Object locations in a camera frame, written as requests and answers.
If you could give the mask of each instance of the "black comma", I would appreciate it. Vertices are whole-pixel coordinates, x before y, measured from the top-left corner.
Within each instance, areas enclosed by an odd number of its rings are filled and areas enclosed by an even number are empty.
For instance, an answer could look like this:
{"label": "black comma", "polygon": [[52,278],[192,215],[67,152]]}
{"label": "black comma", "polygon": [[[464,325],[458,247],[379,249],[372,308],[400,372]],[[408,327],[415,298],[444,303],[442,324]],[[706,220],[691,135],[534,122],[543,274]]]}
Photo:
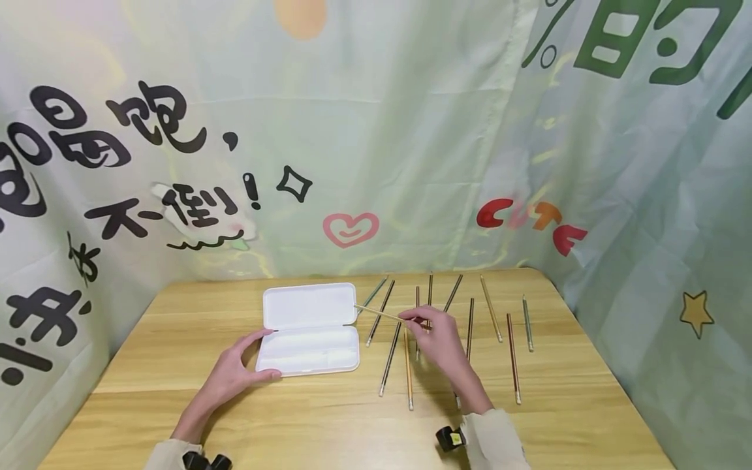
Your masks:
{"label": "black comma", "polygon": [[234,132],[225,132],[222,134],[222,140],[225,141],[231,152],[238,146],[238,135]]}

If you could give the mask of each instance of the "beige sleeve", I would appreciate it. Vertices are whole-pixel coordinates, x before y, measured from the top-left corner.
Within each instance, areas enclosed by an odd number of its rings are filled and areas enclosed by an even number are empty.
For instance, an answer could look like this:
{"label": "beige sleeve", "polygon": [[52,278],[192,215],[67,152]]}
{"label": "beige sleeve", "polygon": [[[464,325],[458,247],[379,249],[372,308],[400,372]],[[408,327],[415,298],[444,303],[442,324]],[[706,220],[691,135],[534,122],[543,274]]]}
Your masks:
{"label": "beige sleeve", "polygon": [[522,442],[504,410],[470,413],[460,427],[472,470],[530,470]]}
{"label": "beige sleeve", "polygon": [[177,439],[162,441],[154,446],[144,470],[185,470],[183,455],[191,451],[202,455],[204,453],[200,445],[189,444]]}

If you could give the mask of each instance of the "fabric backdrop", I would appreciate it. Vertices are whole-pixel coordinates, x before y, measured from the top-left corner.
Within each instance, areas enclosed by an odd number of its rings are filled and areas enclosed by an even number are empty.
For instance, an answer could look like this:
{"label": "fabric backdrop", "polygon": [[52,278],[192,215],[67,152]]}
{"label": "fabric backdrop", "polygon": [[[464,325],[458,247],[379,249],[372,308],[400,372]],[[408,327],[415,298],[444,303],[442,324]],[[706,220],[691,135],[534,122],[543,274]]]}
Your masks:
{"label": "fabric backdrop", "polygon": [[678,468],[749,467],[752,2],[26,0],[0,23],[5,468],[36,467],[173,281],[518,265]]}

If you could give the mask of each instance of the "wooden table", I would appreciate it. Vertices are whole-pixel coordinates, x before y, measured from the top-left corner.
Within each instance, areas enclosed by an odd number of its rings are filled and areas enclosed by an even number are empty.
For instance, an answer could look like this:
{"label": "wooden table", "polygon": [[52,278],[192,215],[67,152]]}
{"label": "wooden table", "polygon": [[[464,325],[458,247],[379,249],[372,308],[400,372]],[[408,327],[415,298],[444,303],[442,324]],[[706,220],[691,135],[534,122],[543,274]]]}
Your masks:
{"label": "wooden table", "polygon": [[[434,276],[442,308],[459,273]],[[43,470],[142,468],[153,445],[170,436],[181,411],[217,356],[238,336],[262,327],[269,287],[350,281],[363,302],[383,276],[176,284],[162,291],[115,356],[96,390],[47,456]],[[504,335],[500,344],[478,273],[465,273],[450,312],[463,342],[475,297],[472,365],[496,407],[512,416],[533,468],[674,468],[609,372],[564,301],[532,269],[484,273]],[[428,276],[393,275],[386,311],[426,299]],[[380,306],[388,283],[371,306]],[[527,350],[526,295],[535,352]],[[514,403],[505,314],[512,313],[522,391]],[[365,342],[374,317],[357,327]],[[395,323],[382,319],[360,367],[344,374],[286,378],[222,408],[205,443],[237,470],[252,468],[468,468],[463,449],[442,453],[435,432],[461,416],[447,381],[425,359],[414,364],[415,411],[407,406],[404,350],[395,354],[383,398],[381,374]],[[255,357],[249,367],[253,367]]]}

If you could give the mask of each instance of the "left hand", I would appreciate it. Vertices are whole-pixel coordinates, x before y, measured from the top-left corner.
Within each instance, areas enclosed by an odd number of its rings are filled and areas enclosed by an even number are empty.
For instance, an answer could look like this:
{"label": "left hand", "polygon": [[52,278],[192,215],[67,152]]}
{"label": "left hand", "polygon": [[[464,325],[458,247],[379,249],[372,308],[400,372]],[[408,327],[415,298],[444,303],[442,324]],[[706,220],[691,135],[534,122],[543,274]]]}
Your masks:
{"label": "left hand", "polygon": [[242,361],[243,353],[250,345],[273,331],[260,329],[252,332],[239,338],[235,344],[224,350],[199,390],[199,396],[211,403],[212,408],[218,408],[251,385],[282,377],[282,372],[272,368],[258,372],[249,371]]}

